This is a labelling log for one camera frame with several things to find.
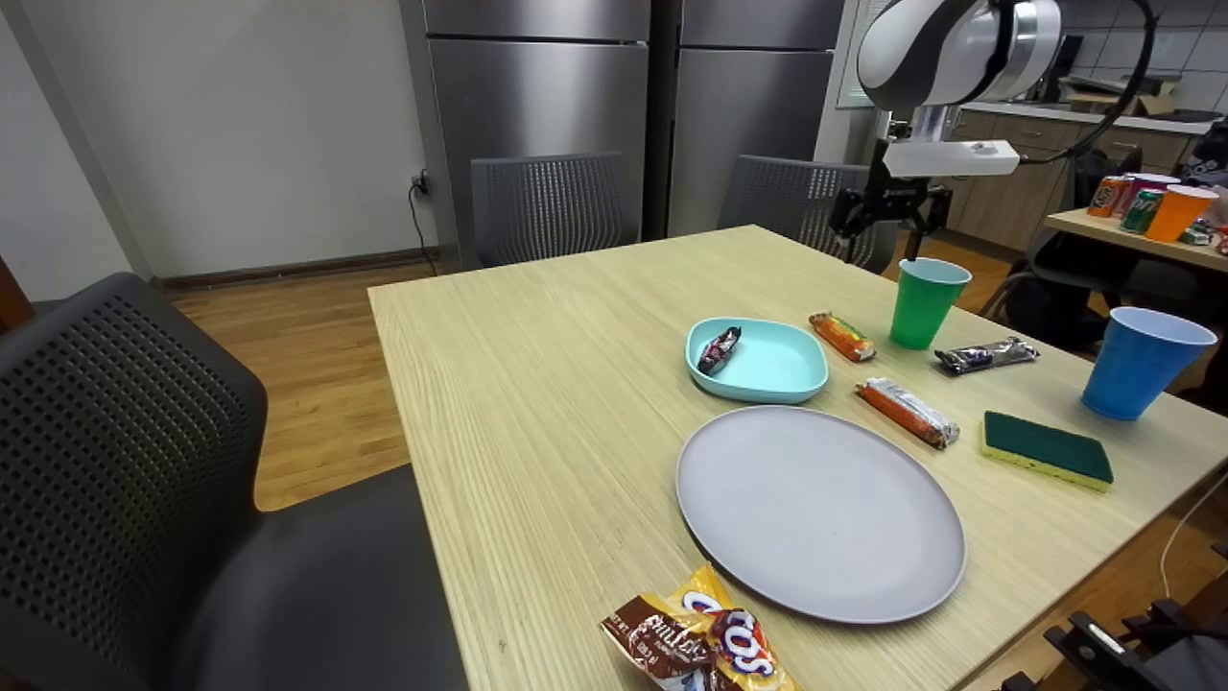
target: wooden table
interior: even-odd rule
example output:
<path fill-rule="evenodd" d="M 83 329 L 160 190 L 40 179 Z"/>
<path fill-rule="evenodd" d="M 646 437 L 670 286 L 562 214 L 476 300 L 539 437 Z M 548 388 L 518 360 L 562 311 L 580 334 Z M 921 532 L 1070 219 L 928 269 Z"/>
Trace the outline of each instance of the wooden table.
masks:
<path fill-rule="evenodd" d="M 1122 219 L 1086 214 L 1084 206 L 1049 214 L 1045 228 L 1058 233 L 1084 233 L 1104 246 L 1123 246 L 1135 252 L 1151 252 L 1162 262 L 1183 262 L 1214 273 L 1228 273 L 1228 256 L 1214 252 L 1210 246 L 1185 246 L 1185 242 L 1157 242 L 1146 233 L 1122 229 Z"/>
<path fill-rule="evenodd" d="M 887 341 L 894 286 L 769 229 L 718 229 L 607 252 L 389 286 L 378 325 L 411 437 L 474 686 L 646 686 L 600 632 L 637 593 L 679 582 L 704 554 L 677 508 L 677 454 L 734 405 L 682 374 L 705 314 L 806 324 L 838 306 Z M 1006 339 L 956 311 L 938 344 Z M 926 355 L 838 355 L 814 410 L 853 420 L 926 463 L 969 532 L 969 580 L 921 622 L 853 628 L 786 616 L 747 593 L 801 686 L 953 686 L 1062 593 L 1210 476 L 1228 420 L 1162 394 L 1135 428 L 1077 407 L 1089 364 L 947 380 Z M 961 420 L 938 454 L 853 394 L 892 374 Z M 1118 489 L 1096 494 L 977 458 L 986 407 L 1104 440 Z"/>

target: small bowl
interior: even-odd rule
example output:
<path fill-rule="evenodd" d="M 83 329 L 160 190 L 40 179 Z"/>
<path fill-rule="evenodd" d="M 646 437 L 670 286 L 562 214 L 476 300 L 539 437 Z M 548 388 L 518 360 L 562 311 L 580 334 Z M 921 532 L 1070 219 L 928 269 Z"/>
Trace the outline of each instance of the small bowl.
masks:
<path fill-rule="evenodd" d="M 742 325 L 734 356 L 713 378 L 697 374 L 704 349 L 731 325 Z M 738 405 L 806 405 L 833 378 L 814 334 L 746 314 L 696 324 L 682 344 L 682 364 L 704 393 Z"/>

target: cable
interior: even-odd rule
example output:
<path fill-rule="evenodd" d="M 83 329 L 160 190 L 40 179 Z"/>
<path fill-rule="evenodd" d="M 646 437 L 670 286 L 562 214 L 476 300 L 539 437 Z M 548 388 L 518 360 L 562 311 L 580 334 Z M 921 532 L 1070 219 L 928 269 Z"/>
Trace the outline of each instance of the cable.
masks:
<path fill-rule="evenodd" d="M 1168 595 L 1168 600 L 1176 595 L 1176 586 L 1171 586 L 1171 580 L 1168 580 L 1168 554 L 1176 549 L 1176 540 L 1177 540 L 1177 532 L 1185 531 L 1185 522 L 1200 512 L 1200 503 L 1210 503 L 1226 483 L 1228 483 L 1228 467 L 1222 467 L 1222 480 L 1215 480 L 1210 490 L 1200 490 L 1199 503 L 1192 503 L 1192 508 L 1177 517 L 1177 525 L 1168 532 L 1168 540 L 1162 540 L 1162 549 L 1160 549 L 1160 562 L 1157 562 L 1160 582 L 1162 582 L 1162 595 Z"/>
<path fill-rule="evenodd" d="M 411 202 L 411 223 L 413 223 L 413 233 L 417 233 L 422 262 L 425 262 L 431 275 L 439 275 L 439 262 L 433 262 L 433 252 L 425 246 L 425 229 L 422 229 L 422 219 L 417 219 L 417 195 L 408 191 L 408 202 Z"/>
<path fill-rule="evenodd" d="M 1143 51 L 1139 51 L 1135 69 L 1132 69 L 1132 76 L 1123 81 L 1118 104 L 1113 104 L 1113 108 L 1104 111 L 1104 119 L 1100 119 L 1089 136 L 1084 136 L 1070 151 L 1053 152 L 1053 158 L 1025 158 L 1022 165 L 1053 165 L 1053 163 L 1086 152 L 1086 151 L 1123 117 L 1123 108 L 1135 104 L 1135 96 L 1139 96 L 1139 90 L 1143 90 L 1143 76 L 1146 76 L 1146 65 L 1151 65 L 1157 24 L 1160 24 L 1160 14 L 1151 12 L 1146 0 L 1135 0 L 1135 9 L 1143 12 Z"/>

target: plastic cup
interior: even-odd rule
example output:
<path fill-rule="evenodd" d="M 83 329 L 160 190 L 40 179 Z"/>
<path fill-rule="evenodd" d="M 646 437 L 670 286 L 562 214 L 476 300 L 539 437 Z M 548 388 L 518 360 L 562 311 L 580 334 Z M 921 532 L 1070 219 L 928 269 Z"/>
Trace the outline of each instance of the plastic cup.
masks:
<path fill-rule="evenodd" d="M 1084 405 L 1100 420 L 1135 422 L 1151 398 L 1215 341 L 1200 324 L 1146 306 L 1118 306 L 1108 311 L 1104 344 L 1084 388 Z"/>
<path fill-rule="evenodd" d="M 938 256 L 898 262 L 892 341 L 928 349 L 962 286 L 972 286 L 962 264 Z"/>
<path fill-rule="evenodd" d="M 1168 190 L 1146 228 L 1146 239 L 1177 242 L 1185 228 L 1192 228 L 1199 214 L 1210 210 L 1214 202 L 1215 202 L 1215 191 L 1210 190 Z"/>

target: sponge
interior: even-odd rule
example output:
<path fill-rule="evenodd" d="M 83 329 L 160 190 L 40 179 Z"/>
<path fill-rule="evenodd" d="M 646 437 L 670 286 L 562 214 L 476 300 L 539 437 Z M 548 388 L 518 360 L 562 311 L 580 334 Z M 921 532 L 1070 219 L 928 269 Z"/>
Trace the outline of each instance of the sponge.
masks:
<path fill-rule="evenodd" d="M 986 410 L 986 458 L 1025 463 L 1093 490 L 1104 490 L 1113 483 L 1113 463 L 1100 440 L 1001 410 Z"/>

